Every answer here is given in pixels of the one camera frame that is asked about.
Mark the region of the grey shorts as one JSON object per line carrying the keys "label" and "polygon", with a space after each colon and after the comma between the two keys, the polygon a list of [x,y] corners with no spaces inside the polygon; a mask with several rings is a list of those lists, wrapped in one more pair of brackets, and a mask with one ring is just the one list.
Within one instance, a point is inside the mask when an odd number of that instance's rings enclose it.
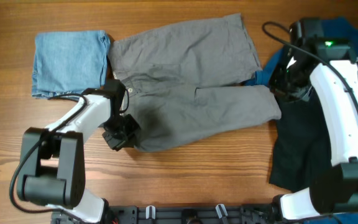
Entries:
{"label": "grey shorts", "polygon": [[138,122],[135,148],[165,151],[282,115],[241,14],[179,22],[115,41],[114,76]]}

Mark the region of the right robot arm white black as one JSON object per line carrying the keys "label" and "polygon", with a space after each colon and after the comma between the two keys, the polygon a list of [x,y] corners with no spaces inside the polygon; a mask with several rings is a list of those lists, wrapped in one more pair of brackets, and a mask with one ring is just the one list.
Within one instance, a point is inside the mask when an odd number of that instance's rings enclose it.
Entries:
{"label": "right robot arm white black", "polygon": [[350,41],[326,37],[318,18],[287,28],[287,53],[270,78],[271,91],[294,102],[316,93],[331,143],[331,168],[312,184],[276,196],[270,219],[302,222],[358,212],[358,66]]}

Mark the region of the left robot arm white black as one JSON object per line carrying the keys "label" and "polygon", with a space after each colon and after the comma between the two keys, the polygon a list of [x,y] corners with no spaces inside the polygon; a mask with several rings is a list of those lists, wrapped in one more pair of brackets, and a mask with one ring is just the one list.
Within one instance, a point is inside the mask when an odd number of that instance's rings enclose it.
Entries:
{"label": "left robot arm white black", "polygon": [[67,114],[45,128],[29,128],[9,185],[11,204],[24,213],[56,213],[52,223],[119,223],[106,199],[86,189],[84,145],[99,128],[118,151],[140,129],[121,108],[129,92],[88,89]]}

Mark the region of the black garment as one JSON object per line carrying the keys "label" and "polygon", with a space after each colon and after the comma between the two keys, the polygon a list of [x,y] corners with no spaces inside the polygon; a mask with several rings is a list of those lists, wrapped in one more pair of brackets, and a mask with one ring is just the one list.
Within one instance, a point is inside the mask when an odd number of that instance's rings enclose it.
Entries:
{"label": "black garment", "polygon": [[[344,60],[331,65],[349,82],[358,103],[357,66]],[[292,192],[309,187],[332,166],[358,159],[358,117],[350,93],[324,65],[315,68],[310,80],[309,101],[277,100],[282,117],[276,122],[269,182]]]}

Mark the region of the blue shirt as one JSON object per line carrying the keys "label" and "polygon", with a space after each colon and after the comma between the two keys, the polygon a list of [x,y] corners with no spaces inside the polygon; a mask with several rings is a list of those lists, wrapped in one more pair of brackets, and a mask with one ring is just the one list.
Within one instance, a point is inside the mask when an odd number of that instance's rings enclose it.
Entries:
{"label": "blue shirt", "polygon": [[358,30],[345,19],[302,18],[256,75],[282,112],[269,182],[286,189],[247,205],[267,223],[358,221]]}

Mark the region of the folded light blue jeans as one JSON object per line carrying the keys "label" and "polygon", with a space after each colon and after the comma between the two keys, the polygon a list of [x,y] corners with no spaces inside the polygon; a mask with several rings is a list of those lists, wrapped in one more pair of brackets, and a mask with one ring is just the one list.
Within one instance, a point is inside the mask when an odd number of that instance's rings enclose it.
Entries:
{"label": "folded light blue jeans", "polygon": [[32,97],[50,98],[102,87],[110,46],[110,38],[103,30],[37,34]]}

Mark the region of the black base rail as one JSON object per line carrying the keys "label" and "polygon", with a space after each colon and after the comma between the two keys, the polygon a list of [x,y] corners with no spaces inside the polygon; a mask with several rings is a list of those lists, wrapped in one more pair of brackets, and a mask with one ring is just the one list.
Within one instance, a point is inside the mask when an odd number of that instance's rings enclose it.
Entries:
{"label": "black base rail", "polygon": [[231,207],[110,207],[101,223],[118,224],[252,224],[280,223],[278,207],[268,204],[244,204]]}

